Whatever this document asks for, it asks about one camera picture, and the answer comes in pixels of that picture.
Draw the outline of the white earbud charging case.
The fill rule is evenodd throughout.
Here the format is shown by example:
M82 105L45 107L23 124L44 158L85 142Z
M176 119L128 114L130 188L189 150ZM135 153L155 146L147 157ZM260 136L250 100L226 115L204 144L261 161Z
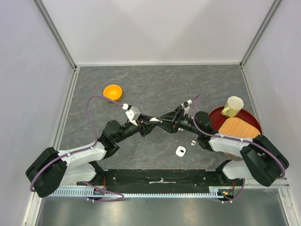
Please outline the white earbud charging case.
M159 122L159 123L162 123L162 121L159 120L159 119L157 119L156 117L150 118L149 122Z

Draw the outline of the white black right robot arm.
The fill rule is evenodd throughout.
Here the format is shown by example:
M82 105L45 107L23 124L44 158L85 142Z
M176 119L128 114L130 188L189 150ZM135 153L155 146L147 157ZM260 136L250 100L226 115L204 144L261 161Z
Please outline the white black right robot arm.
M264 135L255 138L238 138L222 134L212 128L209 114L193 111L189 117L183 106L174 111L155 117L159 127L169 133L178 129L198 135L197 142L205 150L224 152L242 158L230 161L215 174L216 182L227 185L232 179L253 178L259 184L269 187L278 178L285 176L289 167L288 160Z

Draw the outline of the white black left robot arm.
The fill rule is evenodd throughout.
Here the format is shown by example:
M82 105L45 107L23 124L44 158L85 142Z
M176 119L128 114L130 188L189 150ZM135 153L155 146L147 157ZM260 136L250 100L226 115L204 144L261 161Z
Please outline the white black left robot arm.
M114 155L119 150L119 142L136 133L144 137L162 123L157 117L143 114L124 125L112 120L105 125L101 136L88 145L59 151L46 148L25 172L31 183L30 191L44 198L61 186L77 182L99 185L103 181L99 160Z

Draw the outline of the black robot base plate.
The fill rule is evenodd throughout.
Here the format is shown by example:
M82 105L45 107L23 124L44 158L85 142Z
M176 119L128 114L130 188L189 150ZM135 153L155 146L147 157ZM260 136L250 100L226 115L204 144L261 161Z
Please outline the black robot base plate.
M243 180L204 169L109 169L90 183L124 194L183 194L207 193L211 186L241 186Z

